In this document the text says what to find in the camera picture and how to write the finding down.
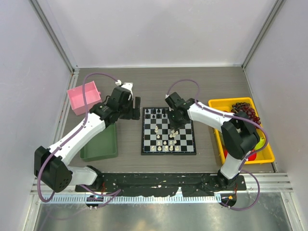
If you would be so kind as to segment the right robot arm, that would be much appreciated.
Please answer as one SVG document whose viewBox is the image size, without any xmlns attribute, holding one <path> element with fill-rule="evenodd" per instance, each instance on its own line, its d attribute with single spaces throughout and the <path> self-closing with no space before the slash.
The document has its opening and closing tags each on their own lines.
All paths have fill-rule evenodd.
<svg viewBox="0 0 308 231">
<path fill-rule="evenodd" d="M 228 154 L 217 173 L 218 187 L 228 190 L 237 179 L 244 160 L 260 141 L 255 125 L 245 113 L 226 113 L 190 98 L 184 100 L 176 92 L 167 94 L 168 118 L 171 129 L 178 130 L 194 121 L 217 129 Z"/>
</svg>

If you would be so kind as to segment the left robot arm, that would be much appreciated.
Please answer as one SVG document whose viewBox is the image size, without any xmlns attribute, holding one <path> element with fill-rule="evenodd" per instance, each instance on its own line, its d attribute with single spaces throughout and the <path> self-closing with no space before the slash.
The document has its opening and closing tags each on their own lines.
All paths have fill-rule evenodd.
<svg viewBox="0 0 308 231">
<path fill-rule="evenodd" d="M 130 82 L 115 87 L 107 102 L 95 104 L 64 138 L 48 148 L 38 147 L 34 153 L 34 174 L 38 182 L 56 193 L 69 185 L 86 185 L 91 191 L 99 191 L 103 185 L 99 170 L 69 164 L 81 148 L 117 120 L 139 120 L 141 99 L 133 97 L 132 88 Z"/>
</svg>

